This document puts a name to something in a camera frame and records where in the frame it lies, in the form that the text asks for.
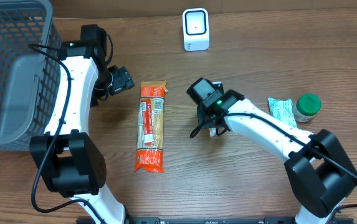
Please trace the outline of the small orange snack box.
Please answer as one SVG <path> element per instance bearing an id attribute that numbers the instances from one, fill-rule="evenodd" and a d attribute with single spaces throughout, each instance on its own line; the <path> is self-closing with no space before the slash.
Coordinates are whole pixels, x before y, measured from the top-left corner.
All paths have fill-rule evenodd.
<path id="1" fill-rule="evenodd" d="M 211 138 L 218 136 L 218 129 L 217 128 L 209 128 L 209 136 Z"/>

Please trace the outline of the orange spaghetti packet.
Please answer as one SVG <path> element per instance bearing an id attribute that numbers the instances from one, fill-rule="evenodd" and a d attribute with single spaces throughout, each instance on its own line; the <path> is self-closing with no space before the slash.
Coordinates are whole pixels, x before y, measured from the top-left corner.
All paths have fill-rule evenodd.
<path id="1" fill-rule="evenodd" d="M 141 82 L 135 170 L 163 172 L 166 81 Z"/>

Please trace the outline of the teal wet wipes pack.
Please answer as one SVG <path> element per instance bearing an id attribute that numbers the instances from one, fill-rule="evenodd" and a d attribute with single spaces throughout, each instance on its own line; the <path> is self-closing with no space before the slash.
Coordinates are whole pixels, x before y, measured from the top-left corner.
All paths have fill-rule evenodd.
<path id="1" fill-rule="evenodd" d="M 297 122 L 293 115 L 293 104 L 290 98 L 287 100 L 268 98 L 268 104 L 271 116 L 293 128 L 297 128 Z"/>

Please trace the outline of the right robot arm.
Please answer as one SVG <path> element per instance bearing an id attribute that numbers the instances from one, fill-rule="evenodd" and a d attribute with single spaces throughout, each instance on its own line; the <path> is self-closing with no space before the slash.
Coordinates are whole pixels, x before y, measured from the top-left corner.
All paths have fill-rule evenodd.
<path id="1" fill-rule="evenodd" d="M 241 134 L 284 164 L 301 208 L 293 223 L 336 223 L 342 202 L 357 186 L 357 171 L 338 138 L 322 129 L 316 134 L 293 128 L 258 109 L 244 95 L 222 89 L 205 78 L 187 90 L 197 104 L 199 125 Z"/>

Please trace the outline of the green lid jar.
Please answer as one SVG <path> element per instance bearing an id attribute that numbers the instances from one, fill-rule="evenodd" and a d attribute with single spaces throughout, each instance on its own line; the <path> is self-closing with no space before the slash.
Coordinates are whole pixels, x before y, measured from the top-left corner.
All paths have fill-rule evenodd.
<path id="1" fill-rule="evenodd" d="M 321 110 L 321 99 L 313 93 L 302 95 L 293 105 L 293 115 L 296 121 L 310 121 Z"/>

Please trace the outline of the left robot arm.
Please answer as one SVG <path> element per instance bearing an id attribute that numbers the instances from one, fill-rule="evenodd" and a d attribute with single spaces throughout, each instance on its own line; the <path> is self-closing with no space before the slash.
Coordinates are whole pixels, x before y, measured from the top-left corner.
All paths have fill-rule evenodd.
<path id="1" fill-rule="evenodd" d="M 56 55 L 60 83 L 51 118 L 41 136 L 31 138 L 38 168 L 31 204 L 50 213 L 73 203 L 90 215 L 89 223 L 133 223 L 127 208 L 106 184 L 104 156 L 88 135 L 91 107 L 134 87 L 125 67 L 110 66 L 113 42 L 96 24 L 81 27 L 80 39 L 66 41 Z"/>

